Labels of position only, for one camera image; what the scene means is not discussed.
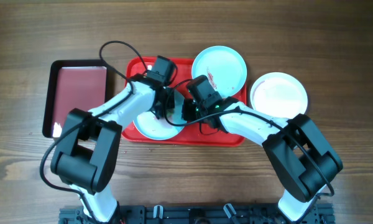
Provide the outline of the light blue plate front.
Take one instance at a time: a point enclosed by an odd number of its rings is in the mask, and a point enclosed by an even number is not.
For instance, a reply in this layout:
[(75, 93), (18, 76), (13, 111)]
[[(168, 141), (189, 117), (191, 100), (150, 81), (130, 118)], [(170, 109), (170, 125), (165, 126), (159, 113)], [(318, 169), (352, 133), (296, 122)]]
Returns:
[[(174, 94), (175, 108), (167, 111), (167, 118), (172, 123), (185, 124), (186, 121), (182, 119), (182, 106), (185, 97), (178, 90), (175, 90)], [(150, 111), (137, 116), (133, 123), (143, 136), (158, 141), (173, 138), (183, 129), (183, 126), (172, 126), (165, 118), (157, 119)]]

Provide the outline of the light blue plate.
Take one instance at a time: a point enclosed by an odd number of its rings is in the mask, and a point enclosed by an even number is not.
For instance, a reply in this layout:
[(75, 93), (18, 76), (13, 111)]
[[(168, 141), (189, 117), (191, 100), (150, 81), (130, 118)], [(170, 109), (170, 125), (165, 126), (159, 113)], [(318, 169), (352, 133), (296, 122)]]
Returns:
[(223, 97), (235, 96), (247, 80), (247, 65), (234, 49), (222, 45), (208, 47), (193, 61), (192, 78), (205, 75)]
[[(167, 118), (172, 123), (185, 124), (186, 121), (182, 119), (182, 106), (185, 97), (178, 90), (175, 90), (174, 94), (175, 108), (167, 111)], [(150, 111), (137, 116), (133, 123), (143, 136), (158, 141), (173, 138), (183, 129), (183, 126), (172, 126), (165, 118), (157, 119)]]

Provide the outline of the light blue plate back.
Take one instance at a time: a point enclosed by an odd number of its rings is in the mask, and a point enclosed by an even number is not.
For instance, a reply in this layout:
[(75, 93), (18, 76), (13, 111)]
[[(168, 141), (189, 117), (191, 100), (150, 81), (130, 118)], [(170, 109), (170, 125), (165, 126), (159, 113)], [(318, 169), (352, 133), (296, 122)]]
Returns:
[(208, 47), (193, 61), (192, 78), (205, 75), (223, 97), (235, 96), (247, 80), (247, 65), (234, 49), (222, 45)]

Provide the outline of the white plate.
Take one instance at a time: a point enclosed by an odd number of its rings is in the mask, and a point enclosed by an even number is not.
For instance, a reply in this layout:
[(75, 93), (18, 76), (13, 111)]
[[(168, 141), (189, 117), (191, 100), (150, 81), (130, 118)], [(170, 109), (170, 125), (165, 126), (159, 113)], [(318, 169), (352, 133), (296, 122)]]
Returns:
[(250, 102), (258, 112), (292, 119), (306, 113), (308, 94), (295, 77), (283, 72), (270, 72), (253, 83)]

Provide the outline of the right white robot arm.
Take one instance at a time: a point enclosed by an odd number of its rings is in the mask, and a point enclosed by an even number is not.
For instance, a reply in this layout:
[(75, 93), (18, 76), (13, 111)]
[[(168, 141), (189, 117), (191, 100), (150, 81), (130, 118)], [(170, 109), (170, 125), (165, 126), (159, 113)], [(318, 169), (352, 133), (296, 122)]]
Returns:
[(330, 183), (342, 171), (343, 163), (307, 115), (271, 117), (228, 97), (210, 105), (186, 99), (182, 118), (262, 146), (285, 189), (278, 209), (288, 222), (302, 221), (316, 200), (325, 195), (325, 187), (329, 188), (327, 196), (334, 195)]

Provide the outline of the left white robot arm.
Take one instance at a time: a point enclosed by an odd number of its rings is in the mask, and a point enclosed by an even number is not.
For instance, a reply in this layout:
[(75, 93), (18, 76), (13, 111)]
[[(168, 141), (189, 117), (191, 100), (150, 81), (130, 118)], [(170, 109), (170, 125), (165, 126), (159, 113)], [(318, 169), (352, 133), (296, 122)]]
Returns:
[(137, 74), (122, 92), (89, 111), (69, 112), (60, 137), (47, 149), (52, 154), (50, 170), (78, 194), (84, 220), (119, 223), (119, 203), (112, 195), (113, 176), (122, 129), (138, 115), (165, 101), (169, 82), (157, 75)]

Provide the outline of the red plastic tray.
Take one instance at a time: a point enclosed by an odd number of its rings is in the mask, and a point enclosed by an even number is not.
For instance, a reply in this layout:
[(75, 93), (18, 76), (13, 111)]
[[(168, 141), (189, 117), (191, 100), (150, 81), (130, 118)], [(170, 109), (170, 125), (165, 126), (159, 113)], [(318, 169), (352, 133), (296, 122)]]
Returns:
[[(156, 57), (143, 57), (146, 65), (153, 65), (156, 61)], [(191, 58), (170, 58), (171, 61), (175, 62), (178, 67), (178, 73), (175, 82), (170, 85), (175, 86), (179, 82), (191, 78), (191, 68), (193, 59)], [(131, 77), (137, 73), (142, 73), (145, 67), (138, 57), (131, 59), (127, 64), (126, 77)], [(185, 97), (191, 98), (186, 84), (181, 85), (177, 90)], [(243, 85), (241, 90), (236, 93), (233, 98), (238, 99), (243, 103), (247, 103), (247, 91), (246, 84)], [(207, 124), (202, 124), (202, 131), (205, 134), (214, 133), (214, 129), (211, 129)], [(236, 134), (226, 134), (222, 131), (216, 132), (210, 135), (203, 135), (200, 133), (199, 124), (192, 124), (184, 127), (181, 132), (173, 138), (163, 141), (156, 141), (149, 139), (141, 134), (134, 123), (132, 122), (123, 132), (122, 137), (131, 142), (144, 142), (144, 143), (161, 143), (161, 144), (183, 144), (183, 145), (200, 145), (200, 146), (224, 146), (224, 147), (236, 147), (242, 144), (245, 140), (244, 137)]]

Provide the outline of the dark water tray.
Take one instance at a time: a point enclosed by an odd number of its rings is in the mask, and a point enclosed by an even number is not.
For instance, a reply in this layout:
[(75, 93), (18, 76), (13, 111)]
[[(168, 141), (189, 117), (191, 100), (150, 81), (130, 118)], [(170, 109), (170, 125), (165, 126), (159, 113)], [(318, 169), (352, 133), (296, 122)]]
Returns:
[(108, 69), (99, 59), (56, 60), (51, 64), (42, 134), (60, 136), (67, 114), (88, 111), (109, 100)]

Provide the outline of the black mounting rail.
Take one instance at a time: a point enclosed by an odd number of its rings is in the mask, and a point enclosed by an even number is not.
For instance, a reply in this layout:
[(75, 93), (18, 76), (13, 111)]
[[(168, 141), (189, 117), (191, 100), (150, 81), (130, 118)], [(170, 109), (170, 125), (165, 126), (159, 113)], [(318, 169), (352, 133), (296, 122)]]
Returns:
[[(60, 209), (58, 223), (94, 223), (83, 207)], [(311, 207), (302, 220), (289, 222), (276, 203), (227, 206), (154, 207), (120, 206), (109, 223), (327, 223), (335, 224), (333, 205), (319, 203)]]

